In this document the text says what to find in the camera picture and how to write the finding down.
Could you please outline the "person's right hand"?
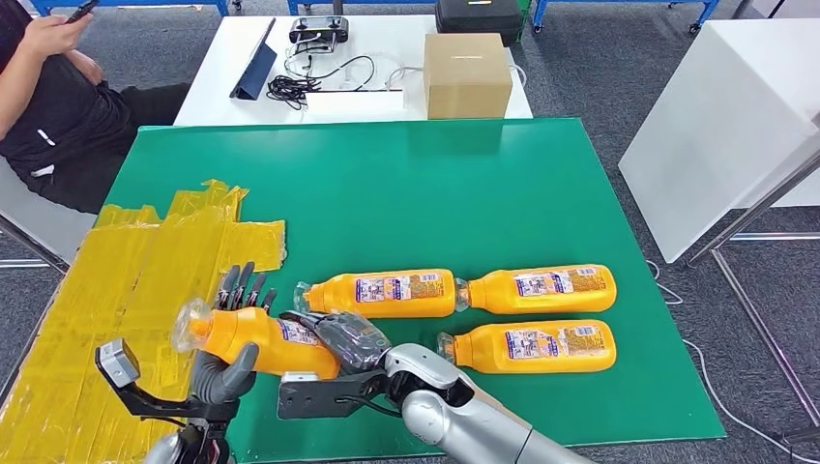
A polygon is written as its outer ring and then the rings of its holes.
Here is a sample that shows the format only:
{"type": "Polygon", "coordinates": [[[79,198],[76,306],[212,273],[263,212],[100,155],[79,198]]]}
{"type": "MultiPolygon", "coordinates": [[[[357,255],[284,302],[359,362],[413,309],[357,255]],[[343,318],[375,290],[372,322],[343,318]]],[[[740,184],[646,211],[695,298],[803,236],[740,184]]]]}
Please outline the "person's right hand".
{"type": "Polygon", "coordinates": [[[20,47],[40,58],[71,51],[92,18],[92,14],[86,14],[74,22],[68,22],[61,15],[34,18],[26,26],[20,47]]]}

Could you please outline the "person's left hand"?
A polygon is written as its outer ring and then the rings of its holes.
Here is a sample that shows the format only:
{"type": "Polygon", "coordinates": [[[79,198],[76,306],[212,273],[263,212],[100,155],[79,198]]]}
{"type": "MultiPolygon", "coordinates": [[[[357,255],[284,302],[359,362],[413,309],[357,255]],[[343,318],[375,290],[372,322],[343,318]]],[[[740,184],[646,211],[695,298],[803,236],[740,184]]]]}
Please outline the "person's left hand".
{"type": "Polygon", "coordinates": [[[103,82],[103,69],[92,58],[78,50],[67,52],[66,57],[93,85],[103,82]]]}

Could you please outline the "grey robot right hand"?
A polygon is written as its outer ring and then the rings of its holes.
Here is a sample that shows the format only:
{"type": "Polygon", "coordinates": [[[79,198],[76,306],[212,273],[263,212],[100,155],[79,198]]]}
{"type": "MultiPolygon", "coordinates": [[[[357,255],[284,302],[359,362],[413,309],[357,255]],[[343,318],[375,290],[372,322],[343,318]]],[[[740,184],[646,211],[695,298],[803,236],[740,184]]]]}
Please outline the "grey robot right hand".
{"type": "Polygon", "coordinates": [[[387,336],[359,313],[288,310],[279,318],[297,322],[311,331],[335,355],[346,374],[380,367],[386,353],[393,348],[387,336]]]}

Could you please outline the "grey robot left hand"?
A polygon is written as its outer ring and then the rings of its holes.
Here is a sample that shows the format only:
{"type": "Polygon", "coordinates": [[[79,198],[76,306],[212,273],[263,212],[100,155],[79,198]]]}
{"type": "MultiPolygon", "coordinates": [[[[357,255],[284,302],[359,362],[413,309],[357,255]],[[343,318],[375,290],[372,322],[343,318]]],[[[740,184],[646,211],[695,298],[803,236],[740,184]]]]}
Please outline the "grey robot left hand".
{"type": "MultiPolygon", "coordinates": [[[[257,307],[267,276],[261,274],[250,281],[254,269],[253,261],[248,261],[242,268],[233,265],[220,283],[212,309],[235,311],[257,307]]],[[[207,404],[219,405],[238,400],[254,385],[259,354],[260,348],[253,342],[245,343],[233,362],[197,350],[191,368],[190,392],[207,404]]]]}

